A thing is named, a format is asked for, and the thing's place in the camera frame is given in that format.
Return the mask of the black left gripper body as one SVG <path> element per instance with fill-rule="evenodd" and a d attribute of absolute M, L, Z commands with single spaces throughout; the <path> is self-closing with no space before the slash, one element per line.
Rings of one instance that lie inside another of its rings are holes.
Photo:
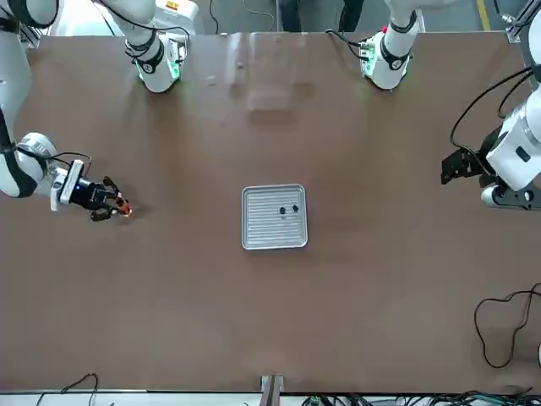
<path fill-rule="evenodd" d="M 478 152 L 477 157 L 480 162 L 480 175 L 481 176 L 490 176 L 496 177 L 496 172 L 488 162 L 488 154 L 491 152 L 493 147 L 498 144 L 498 139 L 500 137 L 501 129 L 494 129 L 490 132 L 483 140 Z"/>

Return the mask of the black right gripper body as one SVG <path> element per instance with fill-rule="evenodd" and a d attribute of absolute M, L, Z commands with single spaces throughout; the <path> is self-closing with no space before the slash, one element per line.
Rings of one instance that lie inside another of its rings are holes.
<path fill-rule="evenodd" d="M 106 207 L 103 183 L 93 182 L 87 178 L 80 178 L 77 183 L 77 204 L 88 211 L 97 211 Z"/>

